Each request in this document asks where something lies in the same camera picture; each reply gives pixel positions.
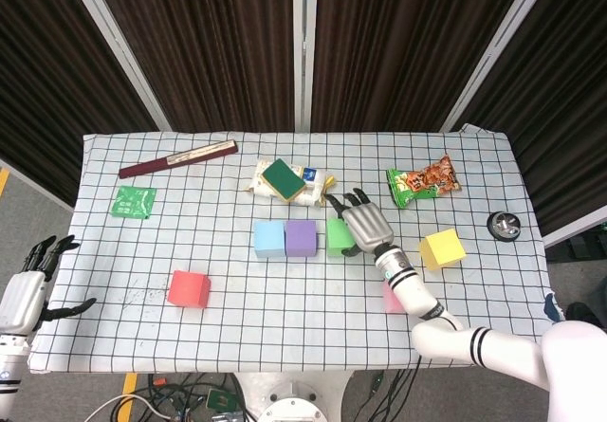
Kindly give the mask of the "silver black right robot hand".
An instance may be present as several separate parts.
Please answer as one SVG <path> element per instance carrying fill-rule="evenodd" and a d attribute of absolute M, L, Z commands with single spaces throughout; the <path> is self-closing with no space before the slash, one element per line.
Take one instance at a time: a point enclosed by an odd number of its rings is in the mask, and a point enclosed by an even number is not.
<path fill-rule="evenodd" d="M 373 254 L 377 259 L 384 252 L 395 248 L 392 227 L 362 189 L 354 188 L 343 197 L 351 204 L 350 207 L 342 204 L 333 194 L 325 196 L 355 241 L 353 246 L 341 252 L 343 256 L 354 257 L 364 252 Z"/>

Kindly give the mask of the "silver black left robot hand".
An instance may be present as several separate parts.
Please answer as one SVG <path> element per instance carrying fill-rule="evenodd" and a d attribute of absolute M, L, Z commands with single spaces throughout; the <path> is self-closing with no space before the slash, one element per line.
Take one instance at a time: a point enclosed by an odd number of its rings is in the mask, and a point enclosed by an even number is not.
<path fill-rule="evenodd" d="M 14 274 L 1 300 L 1 334 L 27 337 L 43 322 L 81 315 L 97 299 L 87 299 L 73 307 L 49 308 L 46 293 L 61 256 L 80 246 L 73 235 L 59 240 L 52 250 L 56 236 L 36 244 L 25 258 L 22 269 Z"/>

